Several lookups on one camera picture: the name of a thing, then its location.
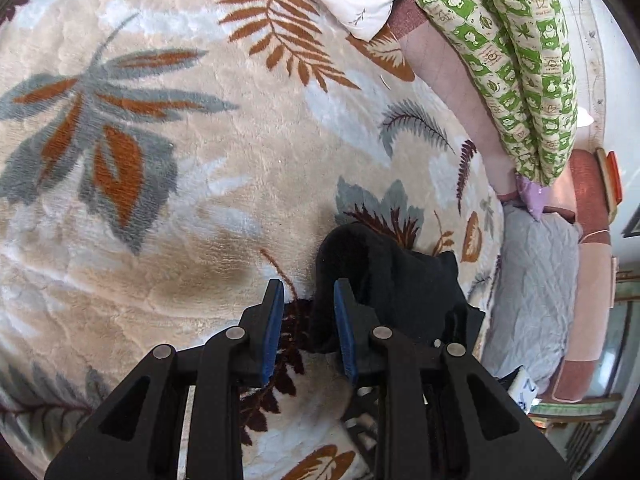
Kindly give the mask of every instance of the leaf pattern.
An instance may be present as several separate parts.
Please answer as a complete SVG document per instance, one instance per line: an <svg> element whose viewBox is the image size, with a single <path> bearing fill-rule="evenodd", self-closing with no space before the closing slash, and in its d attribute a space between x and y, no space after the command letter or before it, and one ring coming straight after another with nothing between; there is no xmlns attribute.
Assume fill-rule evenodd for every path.
<svg viewBox="0 0 640 480"><path fill-rule="evenodd" d="M398 133L409 130L417 137L422 137L431 146L453 152L449 144L447 132L418 103L405 99L402 102L389 105L383 114L380 124L380 140L388 156L393 156L393 143Z"/></svg>
<svg viewBox="0 0 640 480"><path fill-rule="evenodd" d="M318 40L322 31L312 19L312 16L318 16L313 0L220 0L219 3L242 6L230 11L218 22L241 24L229 36L230 42L266 32L250 47L249 56L268 50L273 45L265 60L270 71L285 59L289 77L296 66L295 72L304 86L313 77L325 92L328 91L328 79L348 88L360 89L344 72L333 66Z"/></svg>
<svg viewBox="0 0 640 480"><path fill-rule="evenodd" d="M484 215L484 232L489 231L491 233L491 238L494 238L495 234L495 223L494 223L494 210L491 207L491 195L488 195L486 199L482 199L480 201L480 209L485 212Z"/></svg>
<svg viewBox="0 0 640 480"><path fill-rule="evenodd" d="M17 7L25 6L28 3L29 0L10 0L6 7L0 10L0 25L13 20Z"/></svg>
<svg viewBox="0 0 640 480"><path fill-rule="evenodd" d="M478 213L473 211L466 222L465 241L462 243L460 261L475 263L482 250L482 230L478 225Z"/></svg>
<svg viewBox="0 0 640 480"><path fill-rule="evenodd" d="M424 210L409 206L400 180L386 191L382 200L360 186L350 186L340 177L335 197L338 224L359 222L378 234L393 238L399 246L413 248L424 222Z"/></svg>
<svg viewBox="0 0 640 480"><path fill-rule="evenodd" d="M334 444L322 446L302 459L282 480L339 480L351 466L355 455L354 451L338 454Z"/></svg>
<svg viewBox="0 0 640 480"><path fill-rule="evenodd" d="M502 255L498 254L498 257L495 259L494 280L491 282L491 290L489 291L489 298L486 300L487 308L491 306L491 300L494 297L495 286L498 284L498 280L500 279L501 270L502 270Z"/></svg>
<svg viewBox="0 0 640 480"><path fill-rule="evenodd" d="M472 140L466 140L460 149L460 169L458 170L458 185L456 186L456 198L458 199L458 213L462 215L462 194L465 191L466 182L471 171L471 159L478 152Z"/></svg>
<svg viewBox="0 0 640 480"><path fill-rule="evenodd" d="M431 251L431 256L438 256L442 251L449 251L451 247L453 247L454 241L452 240L453 231L442 231L442 222L440 221L440 217L438 213L435 211L433 214L436 216L436 220L438 221L438 231L440 231L440 238L436 241L436 244L433 246L433 250Z"/></svg>
<svg viewBox="0 0 640 480"><path fill-rule="evenodd" d="M297 375L305 373L300 351L310 349L308 325L312 307L311 301L298 297L291 279L265 249L261 249L260 253L276 269L278 275L289 287L292 301L284 307L276 365L271 379L266 386L260 389L241 393L240 440L246 446L253 445L247 429L258 432L268 430L267 419L263 412L280 413L280 407L273 391L277 390L281 394L293 397L296 395L296 385L293 383L289 371L293 370L293 373Z"/></svg>
<svg viewBox="0 0 640 480"><path fill-rule="evenodd" d="M31 117L66 100L49 124L9 156L0 175L0 197L29 205L57 186L84 155L80 200L138 253L169 192L175 191L177 165L167 139L129 123L177 121L184 112L215 113L236 106L196 92L114 83L184 70L206 54L168 48L102 61L105 48L134 18L107 38L84 73L37 74L0 97L0 120Z"/></svg>
<svg viewBox="0 0 640 480"><path fill-rule="evenodd" d="M491 19L489 19L488 17L486 17L484 14L480 14L480 26L482 28L491 28L492 25L494 24L494 22L492 22Z"/></svg>
<svg viewBox="0 0 640 480"><path fill-rule="evenodd" d="M51 459L109 393L93 368L81 392L61 374L50 378L36 362L31 379L9 365L0 372L0 428L30 450L35 442L41 444Z"/></svg>
<svg viewBox="0 0 640 480"><path fill-rule="evenodd" d="M366 14L366 12L367 9L362 9L358 14L356 14L356 17L349 22L349 25L353 25L355 27L358 23L364 20L364 15Z"/></svg>
<svg viewBox="0 0 640 480"><path fill-rule="evenodd" d="M489 272L478 272L474 280L471 282L471 286L469 287L469 292L466 295L466 302L471 304L471 300L476 294L480 294L486 290L491 282L491 271Z"/></svg>
<svg viewBox="0 0 640 480"><path fill-rule="evenodd" d="M368 57L398 79L408 82L415 79L415 73L406 62L400 43L388 24L385 23L385 26L369 42L359 40L351 34L347 36L347 41L363 56Z"/></svg>

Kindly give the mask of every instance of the beige rug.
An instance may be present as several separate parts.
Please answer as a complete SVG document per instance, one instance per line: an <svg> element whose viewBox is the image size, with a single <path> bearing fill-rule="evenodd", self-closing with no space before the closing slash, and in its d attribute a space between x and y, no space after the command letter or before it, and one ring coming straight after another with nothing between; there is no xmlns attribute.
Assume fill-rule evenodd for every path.
<svg viewBox="0 0 640 480"><path fill-rule="evenodd" d="M454 251L489 310L502 210L460 122L388 29L363 44L315 0L20 1L0 27L7 441L41 477L153 346L203 343L279 277L288 337L242 399L245 478L361 476L346 380L305 351L312 263L359 221Z"/></svg>

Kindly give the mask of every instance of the wall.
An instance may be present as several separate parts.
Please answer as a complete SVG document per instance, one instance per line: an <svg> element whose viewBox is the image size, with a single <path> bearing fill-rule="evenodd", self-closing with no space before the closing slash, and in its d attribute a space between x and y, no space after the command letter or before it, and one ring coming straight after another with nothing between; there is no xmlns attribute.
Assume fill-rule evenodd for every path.
<svg viewBox="0 0 640 480"><path fill-rule="evenodd" d="M610 226L614 256L621 267L640 262L640 237L622 230L640 205L640 64L602 0L590 0L602 42L606 77L604 149L616 152L623 202Z"/></svg>

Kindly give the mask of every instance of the gray blanket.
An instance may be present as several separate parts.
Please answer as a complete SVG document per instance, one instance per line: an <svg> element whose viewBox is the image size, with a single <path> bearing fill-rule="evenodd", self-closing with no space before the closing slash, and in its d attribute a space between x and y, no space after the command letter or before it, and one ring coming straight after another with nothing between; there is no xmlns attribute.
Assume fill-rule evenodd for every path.
<svg viewBox="0 0 640 480"><path fill-rule="evenodd" d="M544 392L566 349L574 318L578 237L560 215L536 222L504 207L502 272L482 364L495 377L526 367Z"/></svg>

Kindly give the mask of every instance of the orange object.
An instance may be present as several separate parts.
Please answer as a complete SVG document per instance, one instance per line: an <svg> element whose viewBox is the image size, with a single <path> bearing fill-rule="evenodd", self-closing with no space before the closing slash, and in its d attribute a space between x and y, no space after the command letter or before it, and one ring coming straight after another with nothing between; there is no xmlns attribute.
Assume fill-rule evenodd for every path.
<svg viewBox="0 0 640 480"><path fill-rule="evenodd" d="M613 194L616 204L622 202L622 183L620 182L620 172L618 171L618 159L615 152L607 154L607 170L613 184Z"/></svg>

